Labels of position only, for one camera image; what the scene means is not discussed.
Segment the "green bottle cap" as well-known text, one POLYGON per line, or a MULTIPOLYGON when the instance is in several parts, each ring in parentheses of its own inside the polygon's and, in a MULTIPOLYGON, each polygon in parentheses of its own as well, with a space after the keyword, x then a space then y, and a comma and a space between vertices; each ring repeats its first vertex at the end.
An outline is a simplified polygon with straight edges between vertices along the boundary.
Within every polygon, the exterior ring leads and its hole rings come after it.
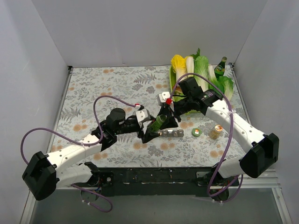
POLYGON ((199 128, 192 129, 192 136, 199 137, 202 134, 202 131, 199 128))

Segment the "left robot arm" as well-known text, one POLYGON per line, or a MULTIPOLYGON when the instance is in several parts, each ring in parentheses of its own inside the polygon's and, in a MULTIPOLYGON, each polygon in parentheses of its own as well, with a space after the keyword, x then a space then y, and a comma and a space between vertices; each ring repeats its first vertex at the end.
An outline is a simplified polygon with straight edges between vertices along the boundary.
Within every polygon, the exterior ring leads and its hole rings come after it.
POLYGON ((111 147, 117 136, 127 133, 138 133, 143 142, 156 137, 155 132, 144 131, 144 123, 153 124, 156 118, 147 109, 139 109, 134 115, 126 117, 121 108, 113 109, 98 127, 80 141, 73 141, 71 145, 44 154, 35 153, 22 175, 34 198, 41 201, 49 197, 57 187, 86 183, 96 186, 100 181, 99 171, 92 163, 73 167, 73 164, 111 147))

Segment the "green pill bottle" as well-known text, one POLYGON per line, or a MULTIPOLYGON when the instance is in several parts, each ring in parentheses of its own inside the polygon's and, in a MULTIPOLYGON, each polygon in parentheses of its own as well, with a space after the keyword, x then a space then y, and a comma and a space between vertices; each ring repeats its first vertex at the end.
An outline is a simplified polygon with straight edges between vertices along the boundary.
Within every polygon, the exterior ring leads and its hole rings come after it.
POLYGON ((160 130, 160 127, 167 120, 166 115, 158 115, 156 119, 149 125, 147 128, 150 132, 157 133, 160 130))

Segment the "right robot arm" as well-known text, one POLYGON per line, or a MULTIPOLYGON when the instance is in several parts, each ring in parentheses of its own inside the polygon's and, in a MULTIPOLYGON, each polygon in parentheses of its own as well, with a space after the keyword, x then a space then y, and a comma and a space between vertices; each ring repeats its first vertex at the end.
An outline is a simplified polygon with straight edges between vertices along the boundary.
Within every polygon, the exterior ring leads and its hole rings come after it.
POLYGON ((171 100, 169 92, 163 92, 157 97, 161 106, 159 113, 166 115, 168 119, 162 129, 177 127, 180 116, 189 111, 200 111, 231 134, 245 152, 240 158, 225 159, 217 164, 219 169, 211 174, 214 184, 220 186, 229 177, 243 174, 257 178, 277 162, 278 136, 273 133, 266 135, 254 128, 230 109, 224 97, 212 89, 203 91, 193 77, 181 81, 179 87, 184 96, 177 102, 171 100))

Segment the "grey weekly pill organizer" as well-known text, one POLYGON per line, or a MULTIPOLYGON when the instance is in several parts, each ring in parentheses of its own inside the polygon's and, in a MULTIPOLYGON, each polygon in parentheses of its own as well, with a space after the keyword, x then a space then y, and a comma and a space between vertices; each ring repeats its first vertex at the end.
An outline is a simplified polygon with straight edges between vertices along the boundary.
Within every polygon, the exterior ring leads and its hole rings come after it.
POLYGON ((160 130, 158 134, 161 137, 182 138, 184 137, 184 130, 183 129, 160 130))

